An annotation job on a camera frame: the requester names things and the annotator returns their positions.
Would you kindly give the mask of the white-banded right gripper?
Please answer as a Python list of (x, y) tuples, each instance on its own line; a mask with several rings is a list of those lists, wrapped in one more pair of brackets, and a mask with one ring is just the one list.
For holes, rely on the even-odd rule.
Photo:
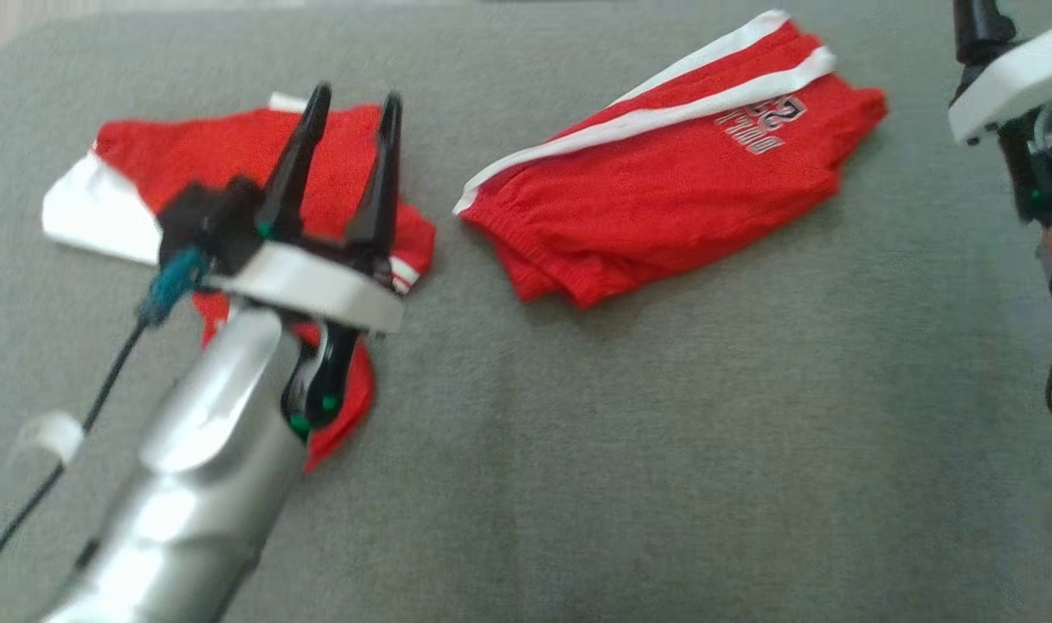
[[(1017, 38), (1013, 21), (997, 1), (953, 1), (954, 51), (962, 66), (996, 59)], [(989, 64), (949, 107), (954, 141), (980, 138), (1052, 101), (1052, 29)]]

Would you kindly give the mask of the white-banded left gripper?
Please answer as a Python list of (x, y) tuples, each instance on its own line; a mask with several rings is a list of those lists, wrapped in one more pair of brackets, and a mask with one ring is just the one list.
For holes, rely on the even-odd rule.
[[(294, 241), (302, 234), (301, 206), (315, 152), (327, 129), (332, 87), (318, 83), (266, 181), (254, 226), (265, 240)], [(373, 166), (353, 218), (345, 228), (345, 252), (353, 263), (387, 260), (398, 228), (402, 158), (402, 96), (382, 102), (375, 132)], [(266, 241), (232, 276), (209, 276), (206, 286), (251, 299), (281, 312), (356, 330), (394, 334), (404, 304), (364, 273), (294, 245)]]

